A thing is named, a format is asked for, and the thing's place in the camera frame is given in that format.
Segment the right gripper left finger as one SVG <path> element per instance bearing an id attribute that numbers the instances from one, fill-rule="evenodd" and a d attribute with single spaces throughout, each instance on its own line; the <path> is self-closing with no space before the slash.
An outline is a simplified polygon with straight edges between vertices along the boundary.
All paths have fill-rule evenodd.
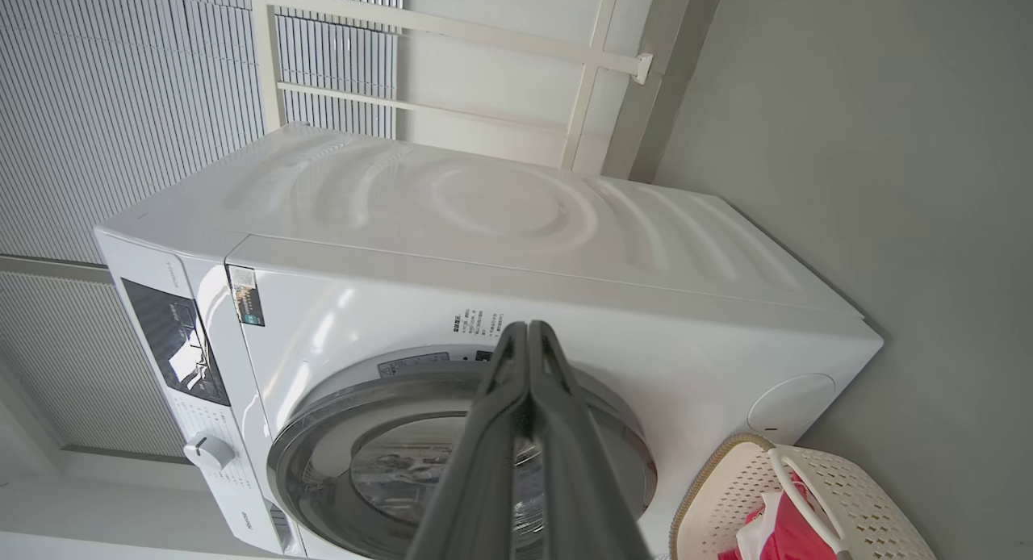
<path id="1" fill-rule="evenodd" d="M 509 559 L 516 435 L 529 397 L 528 325 L 502 332 L 409 559 Z"/>

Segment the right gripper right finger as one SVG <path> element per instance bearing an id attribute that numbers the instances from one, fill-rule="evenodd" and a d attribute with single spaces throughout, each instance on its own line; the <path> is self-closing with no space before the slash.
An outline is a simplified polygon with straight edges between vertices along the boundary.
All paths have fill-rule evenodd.
<path id="1" fill-rule="evenodd" d="M 543 456 L 546 559 L 650 559 L 556 332 L 528 326 L 530 432 Z"/>

